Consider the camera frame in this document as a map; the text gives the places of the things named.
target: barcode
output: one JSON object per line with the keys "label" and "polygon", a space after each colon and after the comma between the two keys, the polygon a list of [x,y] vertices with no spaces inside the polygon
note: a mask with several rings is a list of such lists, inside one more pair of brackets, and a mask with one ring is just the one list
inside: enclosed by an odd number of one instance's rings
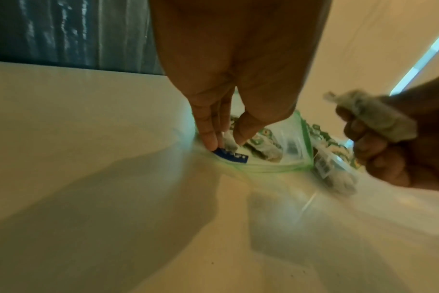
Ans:
{"label": "barcode", "polygon": [[326,178],[332,171],[332,167],[327,163],[327,161],[318,155],[316,156],[315,167],[322,179]]}

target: curtain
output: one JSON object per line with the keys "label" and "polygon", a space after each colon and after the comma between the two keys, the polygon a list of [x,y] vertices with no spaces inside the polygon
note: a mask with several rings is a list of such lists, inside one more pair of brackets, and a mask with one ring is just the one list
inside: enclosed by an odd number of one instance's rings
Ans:
{"label": "curtain", "polygon": [[0,61],[163,74],[148,0],[0,0]]}

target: hand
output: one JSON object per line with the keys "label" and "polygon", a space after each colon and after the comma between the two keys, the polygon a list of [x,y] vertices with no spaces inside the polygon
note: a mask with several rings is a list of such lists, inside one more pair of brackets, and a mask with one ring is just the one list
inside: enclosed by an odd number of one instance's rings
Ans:
{"label": "hand", "polygon": [[418,137],[389,143],[337,107],[347,122],[345,135],[355,142],[355,157],[369,174],[393,185],[439,190],[439,78],[383,100],[417,121]]}
{"label": "hand", "polygon": [[330,0],[152,0],[158,56],[188,99],[200,137],[222,147],[237,86],[240,145],[286,119],[311,65]]}

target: table surface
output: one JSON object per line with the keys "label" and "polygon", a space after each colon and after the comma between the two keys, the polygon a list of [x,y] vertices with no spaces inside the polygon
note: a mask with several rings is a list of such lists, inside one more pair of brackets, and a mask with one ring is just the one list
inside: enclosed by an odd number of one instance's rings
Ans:
{"label": "table surface", "polygon": [[247,174],[162,76],[0,63],[0,293],[439,292],[439,195]]}

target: blue label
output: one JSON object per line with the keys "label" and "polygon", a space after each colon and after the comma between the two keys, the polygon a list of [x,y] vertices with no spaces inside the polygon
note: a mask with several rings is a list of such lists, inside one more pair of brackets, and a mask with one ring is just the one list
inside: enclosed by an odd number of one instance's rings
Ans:
{"label": "blue label", "polygon": [[221,157],[231,162],[245,164],[248,161],[248,156],[246,154],[233,153],[225,149],[217,148],[216,151],[214,151],[213,153],[218,157]]}

